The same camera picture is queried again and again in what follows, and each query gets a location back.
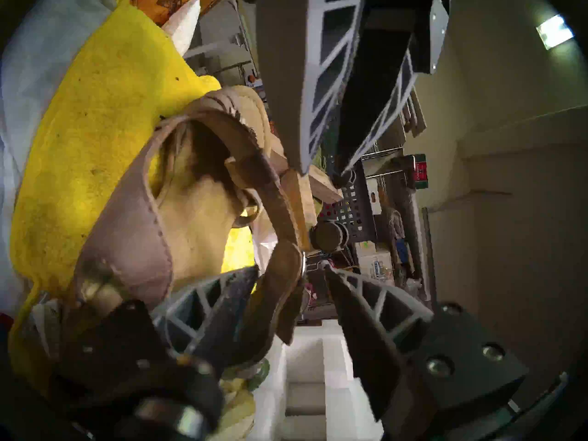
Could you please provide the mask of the right gripper lattice right finger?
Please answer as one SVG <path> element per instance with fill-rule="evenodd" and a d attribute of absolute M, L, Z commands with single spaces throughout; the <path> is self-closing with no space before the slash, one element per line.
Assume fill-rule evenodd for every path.
<path fill-rule="evenodd" d="M 384 433 L 451 433 L 507 406 L 528 368 L 457 303 L 324 261 L 324 276 L 372 415 Z"/>

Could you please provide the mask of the right gripper lattice left finger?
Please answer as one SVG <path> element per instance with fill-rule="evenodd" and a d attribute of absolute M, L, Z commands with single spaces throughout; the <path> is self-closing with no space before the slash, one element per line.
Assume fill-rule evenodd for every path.
<path fill-rule="evenodd" d="M 139 300 L 119 304 L 60 356 L 60 385 L 74 396 L 106 391 L 140 371 L 195 356 L 220 377 L 231 363 L 258 266 L 193 280 L 149 311 Z"/>

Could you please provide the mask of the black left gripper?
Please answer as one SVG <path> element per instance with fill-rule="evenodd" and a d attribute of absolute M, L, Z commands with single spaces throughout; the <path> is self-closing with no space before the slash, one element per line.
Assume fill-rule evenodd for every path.
<path fill-rule="evenodd" d="M 343 91 L 337 173 L 353 168 L 400 115 L 416 77 L 436 72 L 449 2 L 255 1 L 259 70 L 291 168 L 309 172 Z"/>

